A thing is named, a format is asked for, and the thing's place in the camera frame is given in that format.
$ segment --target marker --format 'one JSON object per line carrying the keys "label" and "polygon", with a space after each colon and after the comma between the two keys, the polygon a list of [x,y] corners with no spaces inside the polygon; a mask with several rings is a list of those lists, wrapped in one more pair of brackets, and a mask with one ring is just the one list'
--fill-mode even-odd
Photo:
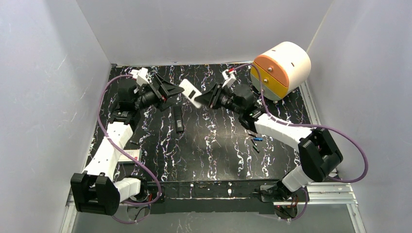
{"label": "marker", "polygon": [[130,140],[129,142],[132,143],[132,144],[135,144],[136,146],[140,146],[139,142],[135,142],[135,141],[132,141],[132,140]]}
{"label": "marker", "polygon": [[257,152],[258,154],[260,153],[259,149],[258,149],[255,145],[252,145],[252,147],[253,147],[253,149],[256,150],[256,152]]}
{"label": "marker", "polygon": [[251,141],[252,141],[252,143],[253,143],[253,145],[255,146],[255,147],[257,147],[258,145],[256,144],[256,142],[253,140],[253,139],[250,139]]}
{"label": "marker", "polygon": [[182,116],[182,106],[175,105],[173,107],[173,116],[174,116],[174,130],[176,133],[183,133],[185,131],[185,126],[183,125],[183,116]]}

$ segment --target metal frame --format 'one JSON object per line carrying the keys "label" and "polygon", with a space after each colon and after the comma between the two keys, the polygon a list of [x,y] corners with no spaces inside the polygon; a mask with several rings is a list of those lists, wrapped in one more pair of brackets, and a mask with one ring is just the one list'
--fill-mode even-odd
{"label": "metal frame", "polygon": [[[309,86],[307,81],[299,86],[302,93],[302,98],[306,110],[308,112],[309,119],[312,124],[320,124],[319,116],[316,111],[315,104],[311,97]],[[331,176],[337,175],[337,171],[333,170]],[[358,211],[358,201],[356,200],[355,194],[353,193],[352,186],[347,183],[333,183],[333,182],[323,182],[323,183],[312,183],[307,186],[310,201],[308,204],[346,204],[355,232],[365,233],[365,228]],[[274,205],[289,205],[289,202],[274,202]],[[63,220],[62,228],[60,233],[71,233],[76,219],[76,207],[74,205],[73,196],[71,192],[68,196],[68,201],[66,203],[66,214]]]}

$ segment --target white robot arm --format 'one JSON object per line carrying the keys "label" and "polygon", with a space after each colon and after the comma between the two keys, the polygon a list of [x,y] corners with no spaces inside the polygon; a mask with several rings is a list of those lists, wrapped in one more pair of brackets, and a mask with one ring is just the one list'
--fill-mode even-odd
{"label": "white robot arm", "polygon": [[[111,113],[107,127],[109,138],[121,149],[133,135],[141,110],[154,105],[164,111],[174,104],[170,98],[183,92],[183,88],[157,74],[149,82],[145,68],[131,73],[137,82],[126,80],[119,83],[118,106]],[[140,193],[141,180],[137,177],[123,178],[113,183],[119,158],[120,151],[105,137],[83,172],[73,174],[70,184],[77,211],[112,216],[120,202]]]}
{"label": "white robot arm", "polygon": [[271,136],[299,152],[301,165],[287,173],[275,186],[263,190],[261,194],[286,200],[299,188],[311,182],[324,181],[343,160],[329,131],[289,127],[288,122],[278,118],[273,121],[256,105],[249,86],[238,85],[234,91],[229,88],[233,83],[233,77],[225,76],[226,72],[230,74],[231,71],[223,72],[224,83],[215,84],[211,90],[203,94],[188,80],[183,80],[179,86],[185,89],[183,95],[197,108],[204,105],[212,109],[229,109],[239,114],[239,121],[244,128]]}

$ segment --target floor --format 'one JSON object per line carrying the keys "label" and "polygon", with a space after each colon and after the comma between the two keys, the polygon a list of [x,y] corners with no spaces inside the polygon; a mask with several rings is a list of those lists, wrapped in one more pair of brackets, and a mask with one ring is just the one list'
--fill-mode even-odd
{"label": "floor", "polygon": [[118,223],[110,216],[78,213],[72,232],[354,233],[355,230],[346,205],[335,204],[309,205],[305,215],[290,225],[273,215],[258,213],[169,213],[150,215],[132,225]]}
{"label": "floor", "polygon": [[[223,81],[221,72],[235,64],[188,65],[147,67],[150,74],[158,73],[165,80],[179,84],[191,81],[200,91],[209,90],[214,83]],[[110,79],[128,74],[133,67],[115,67]],[[237,73],[235,84],[249,81],[249,70]],[[113,83],[103,101],[102,119],[106,122],[109,110],[115,106],[118,85]],[[250,136],[238,123],[237,116],[225,109],[196,109],[183,96],[177,98],[183,105],[184,134],[176,134],[171,110],[161,112],[154,107],[142,113],[142,119],[132,140],[140,146],[127,144],[126,149],[141,149],[143,163],[162,181],[206,181],[280,179],[299,164],[298,153],[277,140],[262,135],[257,142],[260,153],[252,149]],[[270,111],[277,117],[293,123],[309,123],[299,89],[283,100],[269,103]],[[96,131],[89,160],[98,148],[103,134]],[[119,165],[115,180],[125,175],[142,174],[133,164]]]}

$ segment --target small object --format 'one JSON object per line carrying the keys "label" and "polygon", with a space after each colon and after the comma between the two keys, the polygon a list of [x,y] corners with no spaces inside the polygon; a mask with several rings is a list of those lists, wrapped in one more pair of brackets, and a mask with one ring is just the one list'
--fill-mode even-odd
{"label": "small object", "polygon": [[202,104],[195,101],[194,99],[198,96],[200,96],[202,93],[195,87],[193,86],[192,83],[189,82],[189,80],[184,79],[180,84],[179,87],[182,87],[184,91],[182,94],[196,107],[196,108],[201,108]]}
{"label": "small object", "polygon": [[234,73],[235,73],[234,68],[231,68],[230,70],[224,70],[222,72],[222,76],[224,78],[223,86],[230,87],[236,81],[236,77]]}
{"label": "small object", "polygon": [[182,106],[175,105],[173,107],[173,117],[174,117],[174,130],[176,133],[183,133],[185,131],[185,126],[183,125],[183,117],[182,117]]}
{"label": "small object", "polygon": [[258,145],[256,144],[256,142],[253,140],[253,139],[250,139],[251,141],[252,141],[252,143],[253,143],[253,145],[255,146],[255,147],[257,147]]}
{"label": "small object", "polygon": [[[124,150],[128,155],[132,156],[137,161],[141,160],[142,151],[141,150]],[[124,154],[121,154],[118,160],[119,164],[133,164],[131,159],[127,158]]]}
{"label": "small object", "polygon": [[258,154],[260,153],[260,151],[259,151],[259,149],[258,149],[258,147],[257,147],[257,146],[252,145],[252,147],[253,147],[253,149],[255,149],[255,150],[256,150],[256,152],[257,152]]}
{"label": "small object", "polygon": [[132,140],[130,140],[129,142],[132,143],[132,144],[135,144],[136,146],[140,146],[139,142],[135,142],[135,141],[132,141]]}

